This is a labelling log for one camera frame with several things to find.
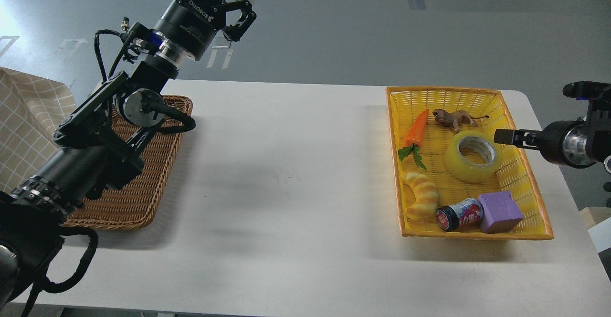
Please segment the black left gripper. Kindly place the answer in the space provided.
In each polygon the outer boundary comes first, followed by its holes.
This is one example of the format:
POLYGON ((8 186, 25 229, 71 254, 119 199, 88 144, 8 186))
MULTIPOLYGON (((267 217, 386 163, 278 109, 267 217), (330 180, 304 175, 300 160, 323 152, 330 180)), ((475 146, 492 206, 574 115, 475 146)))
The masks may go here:
MULTIPOLYGON (((189 56, 199 61, 205 50, 224 26, 226 18, 214 12, 214 6, 224 0, 172 0, 159 21, 153 26, 173 43, 181 46, 189 56)), ((223 36, 228 42, 238 42, 257 19, 251 0, 235 0, 223 4, 226 12, 240 11, 240 17, 233 25, 223 28, 223 36)))

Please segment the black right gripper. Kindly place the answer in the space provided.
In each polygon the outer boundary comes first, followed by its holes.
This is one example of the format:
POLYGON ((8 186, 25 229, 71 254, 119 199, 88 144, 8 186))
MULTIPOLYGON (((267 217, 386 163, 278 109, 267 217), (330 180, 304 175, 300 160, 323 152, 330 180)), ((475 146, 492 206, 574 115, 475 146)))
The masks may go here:
POLYGON ((550 163, 576 166, 578 163, 565 153, 564 140, 578 126, 579 121, 556 121, 542 131, 498 128, 495 131, 495 143, 540 151, 550 163))

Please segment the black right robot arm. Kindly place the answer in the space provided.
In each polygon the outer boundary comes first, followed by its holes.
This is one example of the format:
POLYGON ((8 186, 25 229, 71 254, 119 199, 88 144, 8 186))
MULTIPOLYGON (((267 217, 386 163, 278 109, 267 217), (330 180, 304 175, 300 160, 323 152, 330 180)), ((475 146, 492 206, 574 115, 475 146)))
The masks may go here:
POLYGON ((548 162, 574 169, 602 163, 610 172, 611 88, 610 84, 578 81, 563 87, 565 97, 588 102, 585 117, 555 121, 543 130, 498 128, 494 142, 539 152, 548 162))

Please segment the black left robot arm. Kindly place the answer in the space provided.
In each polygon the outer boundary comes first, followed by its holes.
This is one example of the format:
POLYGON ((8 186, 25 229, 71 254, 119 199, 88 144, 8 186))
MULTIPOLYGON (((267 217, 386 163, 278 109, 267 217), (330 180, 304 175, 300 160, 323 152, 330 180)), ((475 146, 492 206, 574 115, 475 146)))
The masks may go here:
POLYGON ((196 127, 161 90, 186 58, 201 59, 218 32, 237 42, 256 19, 251 0, 172 0, 151 29, 124 18, 121 32, 95 34, 101 85, 55 130, 57 152, 1 193, 1 306, 29 289, 26 317, 42 291, 62 293, 81 281, 98 234, 64 222, 83 198, 97 200, 139 176, 141 154, 156 134, 196 127))

